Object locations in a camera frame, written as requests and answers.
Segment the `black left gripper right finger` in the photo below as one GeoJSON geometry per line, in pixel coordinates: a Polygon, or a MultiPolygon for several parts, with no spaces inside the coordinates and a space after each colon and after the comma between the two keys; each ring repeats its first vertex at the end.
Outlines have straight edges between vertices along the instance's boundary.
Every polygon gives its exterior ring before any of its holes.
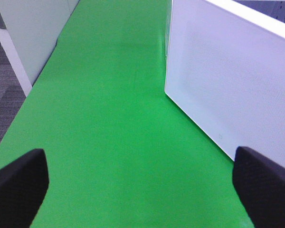
{"type": "Polygon", "coordinates": [[[285,228],[285,168],[244,146],[236,149],[232,183],[256,228],[285,228]]]}

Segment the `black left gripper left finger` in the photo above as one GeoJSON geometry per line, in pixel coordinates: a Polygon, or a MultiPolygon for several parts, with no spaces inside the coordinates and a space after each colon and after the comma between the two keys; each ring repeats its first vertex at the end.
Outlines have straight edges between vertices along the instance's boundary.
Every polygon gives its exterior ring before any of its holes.
{"type": "Polygon", "coordinates": [[[28,228],[49,187],[43,149],[33,149],[0,169],[0,228],[28,228]]]}

